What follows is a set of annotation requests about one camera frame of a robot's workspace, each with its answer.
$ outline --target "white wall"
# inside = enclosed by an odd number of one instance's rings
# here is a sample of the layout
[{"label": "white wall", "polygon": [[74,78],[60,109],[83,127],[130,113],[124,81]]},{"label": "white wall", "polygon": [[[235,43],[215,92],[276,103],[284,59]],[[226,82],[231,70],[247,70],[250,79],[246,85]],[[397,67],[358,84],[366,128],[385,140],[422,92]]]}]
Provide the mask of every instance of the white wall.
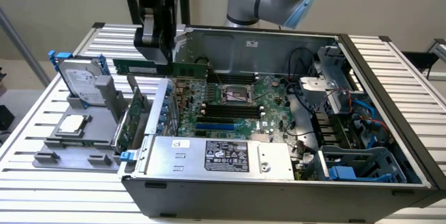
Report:
[{"label": "white wall", "polygon": [[[130,23],[126,0],[0,0],[39,59],[72,51],[95,21]],[[191,0],[192,23],[222,25],[227,0]],[[299,30],[387,35],[403,50],[423,51],[446,38],[443,0],[315,0]],[[268,23],[262,27],[276,28]],[[0,32],[0,58],[20,58]]]}]

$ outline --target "white label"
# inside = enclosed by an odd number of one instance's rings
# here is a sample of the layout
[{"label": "white label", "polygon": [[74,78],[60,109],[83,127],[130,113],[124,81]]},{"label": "white label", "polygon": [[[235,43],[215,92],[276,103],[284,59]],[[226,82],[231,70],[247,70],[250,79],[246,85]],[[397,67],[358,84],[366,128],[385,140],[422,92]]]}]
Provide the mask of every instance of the white label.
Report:
[{"label": "white label", "polygon": [[104,99],[99,89],[95,87],[95,75],[87,70],[67,69],[65,74],[74,92],[79,98],[92,105],[104,105]]},{"label": "white label", "polygon": [[156,74],[156,68],[152,67],[130,66],[128,71],[131,73]]},{"label": "white label", "polygon": [[248,48],[256,48],[259,46],[259,42],[258,41],[247,41],[246,46]]},{"label": "white label", "polygon": [[175,139],[172,140],[172,148],[188,148],[190,140],[188,139]]}]

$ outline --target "motherboard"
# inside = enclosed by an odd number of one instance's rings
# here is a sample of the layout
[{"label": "motherboard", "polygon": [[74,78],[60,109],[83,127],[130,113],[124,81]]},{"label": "motherboard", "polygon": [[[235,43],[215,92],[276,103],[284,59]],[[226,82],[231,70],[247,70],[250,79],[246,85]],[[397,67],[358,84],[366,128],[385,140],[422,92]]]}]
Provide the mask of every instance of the motherboard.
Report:
[{"label": "motherboard", "polygon": [[292,143],[283,132],[292,120],[286,85],[272,75],[211,74],[176,80],[179,137]]}]

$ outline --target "slotted aluminum table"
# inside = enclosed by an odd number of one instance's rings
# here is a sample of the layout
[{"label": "slotted aluminum table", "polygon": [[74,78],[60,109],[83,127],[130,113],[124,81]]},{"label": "slotted aluminum table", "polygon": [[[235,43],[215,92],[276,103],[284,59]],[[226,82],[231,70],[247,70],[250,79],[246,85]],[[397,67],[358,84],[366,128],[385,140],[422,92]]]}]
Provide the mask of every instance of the slotted aluminum table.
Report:
[{"label": "slotted aluminum table", "polygon": [[[136,26],[110,25],[92,29],[76,54],[142,58],[134,48]],[[378,37],[351,36],[378,79],[402,110],[438,165],[446,172],[445,101],[394,45]],[[116,75],[116,88],[131,96],[126,77]],[[151,97],[156,79],[138,78]],[[33,153],[68,107],[65,84],[57,75],[0,149],[0,222],[21,223],[192,223],[196,220],[150,219],[140,212],[115,173],[72,172],[32,166]],[[239,221],[203,220],[206,223]],[[429,208],[406,208],[379,224],[445,224],[446,200]]]}]

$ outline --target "power supply label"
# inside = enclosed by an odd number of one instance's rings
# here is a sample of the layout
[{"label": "power supply label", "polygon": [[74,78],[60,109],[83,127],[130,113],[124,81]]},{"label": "power supply label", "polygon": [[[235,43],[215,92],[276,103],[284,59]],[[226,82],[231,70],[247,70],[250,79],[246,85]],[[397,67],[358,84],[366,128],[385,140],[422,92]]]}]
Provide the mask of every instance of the power supply label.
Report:
[{"label": "power supply label", "polygon": [[250,172],[248,144],[207,140],[204,168],[208,171]]}]

